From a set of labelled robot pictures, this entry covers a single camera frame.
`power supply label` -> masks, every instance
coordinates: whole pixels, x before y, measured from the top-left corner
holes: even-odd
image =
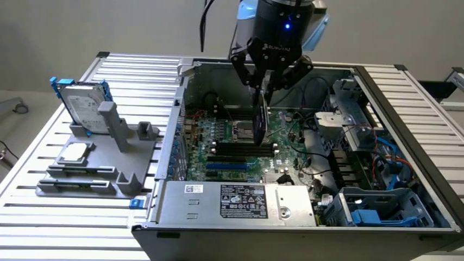
[[[226,219],[267,219],[265,186],[222,185],[221,215]]]

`circuit board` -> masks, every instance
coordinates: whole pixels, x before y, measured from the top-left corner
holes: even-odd
[[[277,183],[283,174],[289,174],[295,185],[310,185],[311,176],[303,175],[299,167],[307,157],[290,147],[290,136],[297,137],[290,128],[294,123],[294,114],[286,111],[273,111],[270,115],[269,134],[263,144],[275,147],[275,154],[270,157],[246,157],[246,167],[241,170],[213,170],[209,168],[209,157],[215,154],[215,144],[250,144],[254,145],[251,121],[226,120],[201,115],[189,121],[189,174],[191,181],[231,181]],[[305,140],[293,139],[293,145],[306,151]]]

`floor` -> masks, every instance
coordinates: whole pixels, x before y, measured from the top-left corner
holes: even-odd
[[[21,157],[62,102],[53,92],[0,90],[0,101],[18,96],[25,99],[30,112],[9,111],[0,115],[0,140]],[[9,170],[0,166],[0,181],[7,174]]]

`white sticker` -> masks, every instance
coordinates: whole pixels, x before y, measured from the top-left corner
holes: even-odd
[[[203,185],[186,185],[186,193],[203,193]]]
[[[69,101],[82,126],[94,133],[109,133],[105,117],[99,113],[99,106],[103,101],[98,98],[74,95],[69,96]]]

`white wall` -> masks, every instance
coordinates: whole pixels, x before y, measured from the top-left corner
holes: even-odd
[[[238,0],[217,0],[206,54],[226,56]],[[327,0],[318,61],[406,64],[421,79],[464,66],[463,0]],[[0,89],[50,90],[98,51],[199,55],[203,0],[0,0]]]

